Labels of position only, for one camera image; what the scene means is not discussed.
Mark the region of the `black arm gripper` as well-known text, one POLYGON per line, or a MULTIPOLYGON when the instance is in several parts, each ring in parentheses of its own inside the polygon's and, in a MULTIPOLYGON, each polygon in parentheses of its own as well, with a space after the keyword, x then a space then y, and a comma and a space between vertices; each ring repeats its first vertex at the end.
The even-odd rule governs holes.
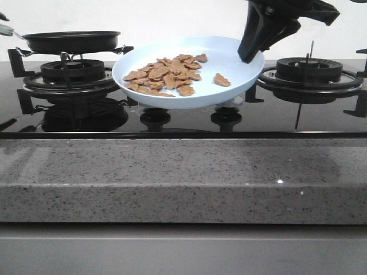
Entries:
POLYGON ((295 34, 301 27, 299 17, 330 26, 339 15, 333 5, 324 1, 249 1, 247 22, 237 52, 242 61, 250 63, 258 51, 269 50, 278 41, 295 34), (271 19, 281 23, 271 23, 271 19))

